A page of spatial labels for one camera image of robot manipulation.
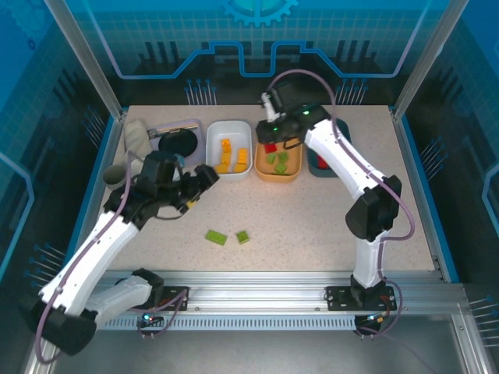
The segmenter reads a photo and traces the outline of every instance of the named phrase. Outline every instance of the yellow block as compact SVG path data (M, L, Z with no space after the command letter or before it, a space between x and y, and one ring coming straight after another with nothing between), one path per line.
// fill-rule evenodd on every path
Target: yellow block
M228 165L226 164L215 165L215 171L217 172L217 174L227 174Z
M246 163L234 165L234 172L235 173L242 173L243 171L246 171Z
M246 164L248 160L248 150L246 148L239 148L237 151L237 163Z
M231 164L231 153L230 152L223 152L221 154L221 164L226 164L227 167Z
M225 153L232 152L230 139L222 139L221 140L221 149L222 149L222 152L225 152Z

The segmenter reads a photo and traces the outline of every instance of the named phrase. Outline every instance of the green block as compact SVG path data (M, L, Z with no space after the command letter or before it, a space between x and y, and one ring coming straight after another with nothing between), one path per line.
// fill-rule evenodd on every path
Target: green block
M287 168L288 167L286 165L279 163L274 169L278 174L284 174Z
M235 236L237 236L237 241L239 242L239 244L244 244L250 241L250 237L248 236L248 233L246 231L240 231L235 234Z
M224 245L227 241L227 235L223 235L219 232L209 230L206 234L206 239L215 244Z
M270 165L272 165L272 164L274 163L274 161L275 161L276 156L277 156L277 155L276 155L275 153L269 153L269 154L267 155L267 162L268 162Z
M279 161L280 162L287 162L289 160L289 157L288 157L288 152L280 152L280 154L278 155L279 157Z

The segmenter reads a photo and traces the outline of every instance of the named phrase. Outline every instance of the black plate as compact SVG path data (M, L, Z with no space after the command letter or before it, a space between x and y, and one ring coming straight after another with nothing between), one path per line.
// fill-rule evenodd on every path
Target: black plate
M175 130L164 134L159 139L157 148L162 152L171 152L182 157L188 157L197 148L197 137L194 132L188 129Z

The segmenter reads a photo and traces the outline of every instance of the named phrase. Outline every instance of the robotic arm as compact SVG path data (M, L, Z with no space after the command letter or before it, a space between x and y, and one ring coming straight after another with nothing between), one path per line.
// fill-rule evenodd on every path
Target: robotic arm
M179 173L177 181L173 180L175 170ZM150 218L157 216L161 207L173 206L180 215L172 219L179 218L218 180L217 173L207 165L199 165L195 172L196 175L182 173L176 156L171 154L153 151L147 155L118 219L112 221L125 187L111 193L87 240L38 297L26 295L21 300L20 309L28 327L36 333L42 313L51 304L41 336L66 354L75 355L87 346L96 329L110 319L138 305L144 310L158 306L163 279L145 269L133 272L131 277L100 294L91 293L112 260ZM104 234L95 239L102 230ZM77 260L85 250L88 252ZM67 281L59 290L64 276Z
M356 237L356 265L351 285L352 296L362 308L369 298L377 299L374 295L385 287L378 274L380 241L388 236L398 215L397 202L370 176L383 180L399 196L402 184L396 176L385 178L364 160L341 132L335 135L331 116L320 105L295 102L289 85L264 92L261 100L267 120L257 126L259 143L284 142L284 147L289 149L300 143L287 147L287 142L298 138L327 162L355 200L345 220Z

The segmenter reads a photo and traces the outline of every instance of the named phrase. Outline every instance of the blue wall panel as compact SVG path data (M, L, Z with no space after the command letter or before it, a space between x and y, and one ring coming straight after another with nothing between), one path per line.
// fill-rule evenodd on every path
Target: blue wall panel
M407 111L471 299L499 298L498 10L496 2L469 2Z

